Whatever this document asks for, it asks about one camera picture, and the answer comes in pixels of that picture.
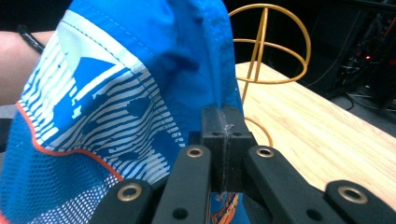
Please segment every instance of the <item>wooden table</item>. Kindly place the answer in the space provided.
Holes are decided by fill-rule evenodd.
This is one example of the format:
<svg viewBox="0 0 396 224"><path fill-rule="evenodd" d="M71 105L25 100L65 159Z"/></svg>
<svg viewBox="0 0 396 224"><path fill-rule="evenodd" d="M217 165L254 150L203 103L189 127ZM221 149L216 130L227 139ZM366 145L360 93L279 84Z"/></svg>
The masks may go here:
<svg viewBox="0 0 396 224"><path fill-rule="evenodd" d="M236 74L248 73L248 63ZM286 78L263 65L266 80ZM244 88L239 81L240 91ZM396 210L396 138L350 114L296 82L250 84L245 115L262 124L279 150L300 174L318 189L345 179L358 183ZM265 134L253 124L260 145Z"/></svg>

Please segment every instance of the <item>black bracelet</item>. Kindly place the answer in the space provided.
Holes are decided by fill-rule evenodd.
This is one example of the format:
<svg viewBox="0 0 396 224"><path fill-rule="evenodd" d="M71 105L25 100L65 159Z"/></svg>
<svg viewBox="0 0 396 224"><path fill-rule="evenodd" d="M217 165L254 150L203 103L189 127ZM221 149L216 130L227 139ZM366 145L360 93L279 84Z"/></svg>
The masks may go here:
<svg viewBox="0 0 396 224"><path fill-rule="evenodd" d="M22 39L30 46L32 49L37 51L39 54L41 54L44 50L44 45L38 42L38 40L32 36L32 34L28 31L27 26L25 25L19 25L18 28L18 34L22 37Z"/></svg>

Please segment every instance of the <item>black metal clamp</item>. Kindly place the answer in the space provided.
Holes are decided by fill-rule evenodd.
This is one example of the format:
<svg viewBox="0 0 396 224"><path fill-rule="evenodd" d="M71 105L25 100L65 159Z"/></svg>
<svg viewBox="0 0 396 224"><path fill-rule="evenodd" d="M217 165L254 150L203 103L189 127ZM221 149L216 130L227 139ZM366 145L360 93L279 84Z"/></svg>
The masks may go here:
<svg viewBox="0 0 396 224"><path fill-rule="evenodd" d="M257 146L236 108L207 106L202 120L167 179L120 182L91 223L208 223L209 194L223 191L244 193L250 223L396 223L395 211L360 185L310 186L280 152Z"/></svg>

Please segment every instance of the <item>person's arm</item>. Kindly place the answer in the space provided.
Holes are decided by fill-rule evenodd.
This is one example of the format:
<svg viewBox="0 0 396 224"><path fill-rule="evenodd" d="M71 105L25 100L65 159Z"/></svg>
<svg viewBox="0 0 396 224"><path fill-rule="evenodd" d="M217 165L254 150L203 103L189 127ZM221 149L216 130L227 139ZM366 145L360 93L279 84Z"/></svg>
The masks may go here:
<svg viewBox="0 0 396 224"><path fill-rule="evenodd" d="M52 34L50 31L33 36L46 46ZM38 57L18 33L0 32L0 105L12 105L19 100Z"/></svg>

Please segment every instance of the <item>blue fabric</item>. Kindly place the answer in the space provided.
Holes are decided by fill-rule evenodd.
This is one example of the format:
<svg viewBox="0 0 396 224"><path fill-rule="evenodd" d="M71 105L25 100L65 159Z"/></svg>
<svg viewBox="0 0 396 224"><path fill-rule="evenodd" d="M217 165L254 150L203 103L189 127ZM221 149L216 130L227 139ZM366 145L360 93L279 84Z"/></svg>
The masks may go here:
<svg viewBox="0 0 396 224"><path fill-rule="evenodd" d="M77 0L18 102L0 178L12 223L86 223L124 178L169 175L201 109L241 109L220 0Z"/></svg>

